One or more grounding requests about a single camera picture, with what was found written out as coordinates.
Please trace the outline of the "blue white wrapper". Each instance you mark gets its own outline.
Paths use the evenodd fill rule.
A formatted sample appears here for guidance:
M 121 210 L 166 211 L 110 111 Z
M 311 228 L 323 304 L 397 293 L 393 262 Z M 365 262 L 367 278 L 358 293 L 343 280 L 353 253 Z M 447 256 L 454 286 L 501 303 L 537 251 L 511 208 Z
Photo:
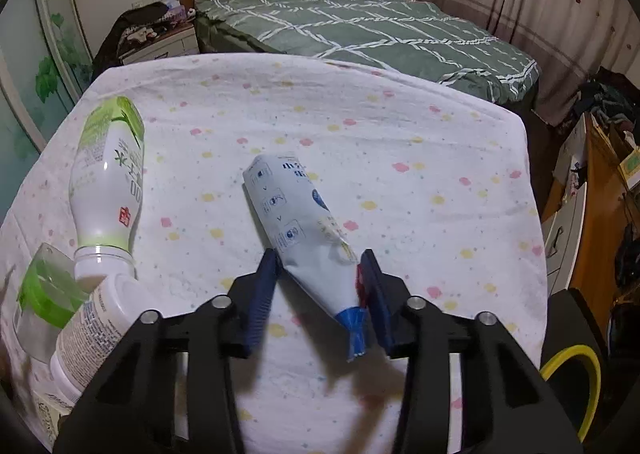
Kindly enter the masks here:
M 349 359 L 367 351 L 358 259 L 297 157 L 260 154 L 244 185 L 286 273 L 348 333 Z

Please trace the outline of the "white pill bottle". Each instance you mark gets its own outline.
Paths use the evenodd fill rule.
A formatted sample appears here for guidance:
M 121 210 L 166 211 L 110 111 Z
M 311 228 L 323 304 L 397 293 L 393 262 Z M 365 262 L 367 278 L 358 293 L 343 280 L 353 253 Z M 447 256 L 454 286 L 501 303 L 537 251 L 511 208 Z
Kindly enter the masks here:
M 50 371 L 66 401 L 79 400 L 134 321 L 155 308 L 153 295 L 131 276 L 104 278 L 56 338 Z

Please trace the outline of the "green white drink bottle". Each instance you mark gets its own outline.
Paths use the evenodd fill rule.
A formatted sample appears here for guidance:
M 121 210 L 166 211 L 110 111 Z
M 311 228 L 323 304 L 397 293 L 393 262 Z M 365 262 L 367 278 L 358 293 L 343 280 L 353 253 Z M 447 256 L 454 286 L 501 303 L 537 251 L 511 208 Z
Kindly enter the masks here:
M 109 275 L 134 275 L 132 236 L 143 197 L 144 125 L 126 96 L 87 117 L 70 175 L 77 233 L 74 279 L 92 292 Z

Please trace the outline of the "yellow rimmed trash bin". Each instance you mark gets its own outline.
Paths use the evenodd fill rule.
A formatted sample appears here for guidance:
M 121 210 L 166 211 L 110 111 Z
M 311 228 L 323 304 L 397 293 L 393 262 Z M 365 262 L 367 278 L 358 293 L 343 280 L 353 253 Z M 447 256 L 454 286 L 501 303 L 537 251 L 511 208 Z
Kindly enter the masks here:
M 577 437 L 587 437 L 600 400 L 602 374 L 593 348 L 575 344 L 555 353 L 541 367 L 542 378 L 550 385 Z

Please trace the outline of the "white floral table cloth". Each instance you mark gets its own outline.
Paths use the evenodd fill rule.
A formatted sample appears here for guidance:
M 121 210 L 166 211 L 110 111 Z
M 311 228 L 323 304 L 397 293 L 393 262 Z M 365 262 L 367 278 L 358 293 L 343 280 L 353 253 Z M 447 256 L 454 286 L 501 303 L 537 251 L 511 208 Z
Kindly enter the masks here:
M 89 116 L 128 99 L 144 155 L 131 255 L 163 314 L 195 310 L 256 269 L 285 270 L 256 352 L 232 365 L 251 453 L 387 453 L 406 362 L 351 356 L 335 315 L 366 250 L 442 312 L 493 313 L 541 356 L 546 265 L 521 118 L 390 70 L 301 56 L 172 58 L 113 68 L 81 97 L 1 226 L 1 344 L 17 411 L 50 443 L 67 403 L 18 342 L 17 291 L 41 245 L 71 255 L 70 173 Z

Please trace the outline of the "clear green plastic cup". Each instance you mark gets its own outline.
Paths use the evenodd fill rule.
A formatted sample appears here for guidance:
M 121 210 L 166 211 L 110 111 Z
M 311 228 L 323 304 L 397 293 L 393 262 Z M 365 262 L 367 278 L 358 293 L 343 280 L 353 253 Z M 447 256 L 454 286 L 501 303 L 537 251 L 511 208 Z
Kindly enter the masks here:
M 29 263 L 17 293 L 15 335 L 33 359 L 49 363 L 58 334 L 88 299 L 73 277 L 71 258 L 42 243 Z

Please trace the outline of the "wooden sideboard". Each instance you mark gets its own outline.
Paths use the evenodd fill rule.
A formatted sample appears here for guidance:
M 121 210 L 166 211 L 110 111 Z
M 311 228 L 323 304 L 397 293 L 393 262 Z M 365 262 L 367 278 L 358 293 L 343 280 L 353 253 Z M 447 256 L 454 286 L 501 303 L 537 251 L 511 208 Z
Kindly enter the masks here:
M 626 227 L 639 225 L 639 209 L 614 148 L 590 115 L 562 145 L 541 220 L 548 294 L 577 289 L 605 332 L 620 294 L 615 257 Z

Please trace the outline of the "white bedside cabinet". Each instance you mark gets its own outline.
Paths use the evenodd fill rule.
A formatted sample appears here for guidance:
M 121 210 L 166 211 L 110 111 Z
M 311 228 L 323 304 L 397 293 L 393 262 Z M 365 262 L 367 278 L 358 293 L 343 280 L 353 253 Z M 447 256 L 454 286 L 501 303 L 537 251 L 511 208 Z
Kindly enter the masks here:
M 120 60 L 122 64 L 129 65 L 199 53 L 195 29 L 191 23 L 186 23 L 177 26 L 140 48 L 127 52 Z

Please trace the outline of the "green checked duvet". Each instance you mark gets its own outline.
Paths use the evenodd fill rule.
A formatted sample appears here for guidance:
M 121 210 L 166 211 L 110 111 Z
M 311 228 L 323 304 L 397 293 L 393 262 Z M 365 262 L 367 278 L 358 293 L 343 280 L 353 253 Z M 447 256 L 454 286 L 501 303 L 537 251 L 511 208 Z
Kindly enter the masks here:
M 536 87 L 526 52 L 416 0 L 195 0 L 201 27 L 250 50 L 363 64 L 504 105 Z

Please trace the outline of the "black clothes on cabinet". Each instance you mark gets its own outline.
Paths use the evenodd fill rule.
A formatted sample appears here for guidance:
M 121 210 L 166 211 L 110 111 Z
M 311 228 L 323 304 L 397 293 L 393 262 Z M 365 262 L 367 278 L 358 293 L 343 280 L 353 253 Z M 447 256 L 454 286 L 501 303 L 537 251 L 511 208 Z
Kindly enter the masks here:
M 111 67 L 121 66 L 120 48 L 127 38 L 142 28 L 152 27 L 168 11 L 166 3 L 155 1 L 120 14 L 93 58 L 91 80 L 95 81 Z

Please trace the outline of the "wooden bed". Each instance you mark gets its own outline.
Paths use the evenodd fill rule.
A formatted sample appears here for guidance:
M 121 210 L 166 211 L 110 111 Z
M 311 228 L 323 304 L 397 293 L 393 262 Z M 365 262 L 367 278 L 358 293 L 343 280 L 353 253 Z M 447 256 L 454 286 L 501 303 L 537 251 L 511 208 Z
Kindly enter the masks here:
M 526 52 L 420 0 L 179 0 L 204 52 L 277 53 L 426 79 L 504 107 L 535 104 Z

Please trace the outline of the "pile of dark clothes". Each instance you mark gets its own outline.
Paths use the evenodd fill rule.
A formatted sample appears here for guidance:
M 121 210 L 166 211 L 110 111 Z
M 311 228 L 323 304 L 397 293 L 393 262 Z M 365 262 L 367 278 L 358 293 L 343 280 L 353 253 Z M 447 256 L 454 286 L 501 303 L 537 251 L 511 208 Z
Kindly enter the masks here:
M 568 111 L 551 130 L 552 142 L 562 143 L 583 114 L 591 114 L 608 132 L 614 126 L 636 136 L 639 132 L 639 89 L 623 74 L 600 67 L 568 99 Z

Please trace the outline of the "sliding wardrobe door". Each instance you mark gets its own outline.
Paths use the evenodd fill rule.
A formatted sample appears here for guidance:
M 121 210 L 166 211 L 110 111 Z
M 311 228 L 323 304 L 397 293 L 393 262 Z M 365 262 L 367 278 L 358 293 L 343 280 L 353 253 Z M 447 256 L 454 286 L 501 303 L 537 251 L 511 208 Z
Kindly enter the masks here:
M 76 0 L 1 0 L 1 211 L 89 87 Z

